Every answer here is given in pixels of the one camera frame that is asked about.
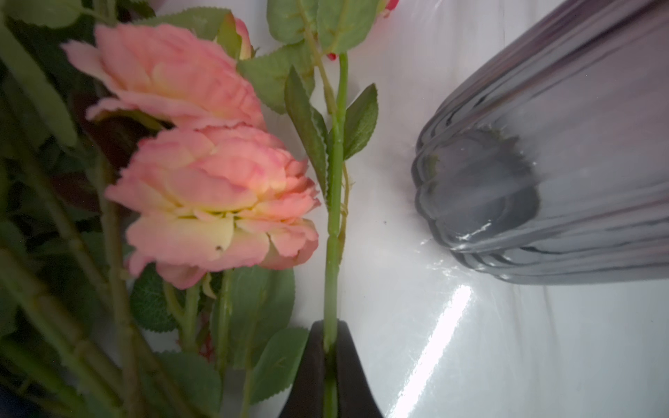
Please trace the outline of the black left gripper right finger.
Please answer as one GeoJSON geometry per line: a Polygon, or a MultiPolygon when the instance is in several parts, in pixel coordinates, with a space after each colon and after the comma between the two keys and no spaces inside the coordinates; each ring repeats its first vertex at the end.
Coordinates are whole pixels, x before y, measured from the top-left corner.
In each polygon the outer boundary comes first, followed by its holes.
{"type": "Polygon", "coordinates": [[[339,320],[336,340],[338,416],[383,418],[369,387],[348,324],[339,320]]]}

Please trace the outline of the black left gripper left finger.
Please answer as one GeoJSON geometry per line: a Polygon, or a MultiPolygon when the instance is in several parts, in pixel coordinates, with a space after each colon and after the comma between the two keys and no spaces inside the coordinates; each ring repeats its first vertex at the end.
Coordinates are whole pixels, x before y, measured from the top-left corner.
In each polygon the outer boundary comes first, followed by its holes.
{"type": "Polygon", "coordinates": [[[314,322],[301,361],[279,418],[323,418],[326,355],[323,321],[314,322]]]}

